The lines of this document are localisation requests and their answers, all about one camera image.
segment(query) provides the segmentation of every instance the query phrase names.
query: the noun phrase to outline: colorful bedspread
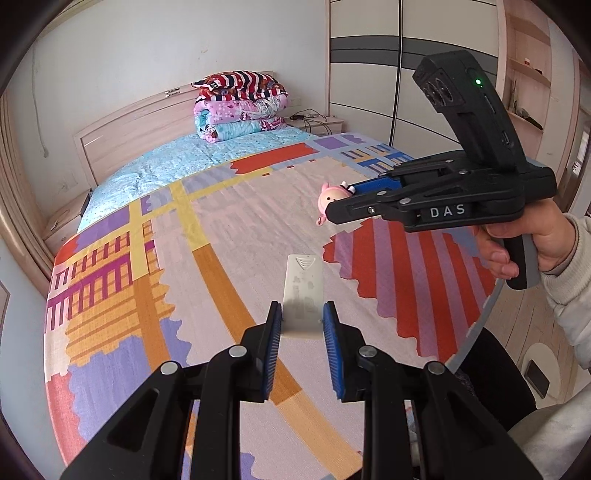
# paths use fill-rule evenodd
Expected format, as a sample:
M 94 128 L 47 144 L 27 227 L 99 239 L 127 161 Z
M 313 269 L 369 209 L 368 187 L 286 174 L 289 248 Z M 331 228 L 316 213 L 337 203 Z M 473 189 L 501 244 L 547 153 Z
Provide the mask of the colorful bedspread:
M 326 299 L 397 361 L 457 354 L 495 285 L 467 229 L 316 225 L 324 181 L 355 183 L 407 160 L 358 134 L 312 139 L 177 180 L 65 244 L 45 368 L 66 462 L 161 363 L 206 362 L 262 323 L 282 298 L 288 254 L 323 255 Z M 241 429 L 243 479 L 340 480 L 361 467 L 363 405 L 337 401 L 321 340 L 282 340 L 271 399 L 243 404 Z

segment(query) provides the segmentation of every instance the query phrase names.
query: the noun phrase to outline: bedside table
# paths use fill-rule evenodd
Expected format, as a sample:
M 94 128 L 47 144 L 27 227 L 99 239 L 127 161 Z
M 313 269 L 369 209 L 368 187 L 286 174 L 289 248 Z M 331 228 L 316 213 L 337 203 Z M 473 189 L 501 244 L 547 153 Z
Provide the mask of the bedside table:
M 289 118 L 286 118 L 285 121 L 290 127 L 299 128 L 304 132 L 318 135 L 319 137 L 342 133 L 343 123 L 345 122 L 344 120 L 336 118 L 335 116 L 327 117 L 326 120 L 320 116 L 313 120 L 290 120 Z
M 87 190 L 51 216 L 42 238 L 52 254 L 57 255 L 61 246 L 76 234 L 89 200 Z

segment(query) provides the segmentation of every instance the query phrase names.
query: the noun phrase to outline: wardrobe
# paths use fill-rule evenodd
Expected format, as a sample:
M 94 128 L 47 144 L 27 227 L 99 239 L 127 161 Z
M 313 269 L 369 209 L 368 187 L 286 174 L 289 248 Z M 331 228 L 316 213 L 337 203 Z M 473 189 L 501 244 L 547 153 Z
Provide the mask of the wardrobe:
M 425 55 L 459 49 L 495 85 L 496 0 L 332 0 L 329 112 L 415 158 L 458 149 L 412 76 Z

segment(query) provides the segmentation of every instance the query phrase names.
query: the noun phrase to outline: wooden floor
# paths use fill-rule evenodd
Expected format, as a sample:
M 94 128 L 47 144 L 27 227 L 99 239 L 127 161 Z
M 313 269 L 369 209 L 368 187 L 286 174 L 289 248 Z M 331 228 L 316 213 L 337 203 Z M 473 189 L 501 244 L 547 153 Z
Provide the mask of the wooden floor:
M 560 326 L 554 322 L 541 285 L 525 291 L 503 286 L 486 328 L 503 344 L 519 368 L 531 345 L 544 343 L 550 347 L 560 366 L 561 389 L 557 403 L 572 397 L 577 375 L 573 347 L 566 341 Z

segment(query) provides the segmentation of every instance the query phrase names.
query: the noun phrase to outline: finger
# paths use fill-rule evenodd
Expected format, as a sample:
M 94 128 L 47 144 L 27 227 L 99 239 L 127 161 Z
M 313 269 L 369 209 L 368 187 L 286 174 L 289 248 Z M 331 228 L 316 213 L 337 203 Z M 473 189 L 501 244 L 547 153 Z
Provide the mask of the finger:
M 558 207 L 553 200 L 542 200 L 525 206 L 523 215 L 507 223 L 493 223 L 486 226 L 487 232 L 495 238 L 513 238 L 525 233 L 548 235 L 554 226 L 554 210 Z
M 503 280 L 509 280 L 510 278 L 515 278 L 517 275 L 519 275 L 519 267 L 514 262 L 509 262 L 506 264 L 488 262 L 487 266 L 494 276 L 497 278 L 502 278 Z
M 479 229 L 475 238 L 480 256 L 484 260 L 501 264 L 509 263 L 509 253 L 507 250 L 492 240 L 490 235 L 488 235 L 483 229 Z

